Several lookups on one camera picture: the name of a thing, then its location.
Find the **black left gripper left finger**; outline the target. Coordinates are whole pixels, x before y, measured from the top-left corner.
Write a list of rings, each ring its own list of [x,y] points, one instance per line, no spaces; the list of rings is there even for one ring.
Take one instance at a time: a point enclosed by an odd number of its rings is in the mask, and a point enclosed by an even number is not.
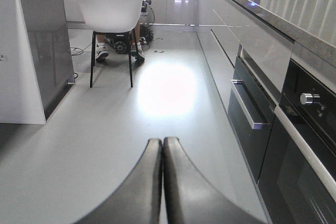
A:
[[[159,223],[162,196],[162,141],[148,140],[121,185],[77,223]]]

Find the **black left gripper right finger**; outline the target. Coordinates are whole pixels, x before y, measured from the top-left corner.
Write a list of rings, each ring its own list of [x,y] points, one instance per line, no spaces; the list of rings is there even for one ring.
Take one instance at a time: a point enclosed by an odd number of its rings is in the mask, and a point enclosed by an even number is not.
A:
[[[168,223],[262,223],[220,193],[177,137],[165,137],[163,178]]]

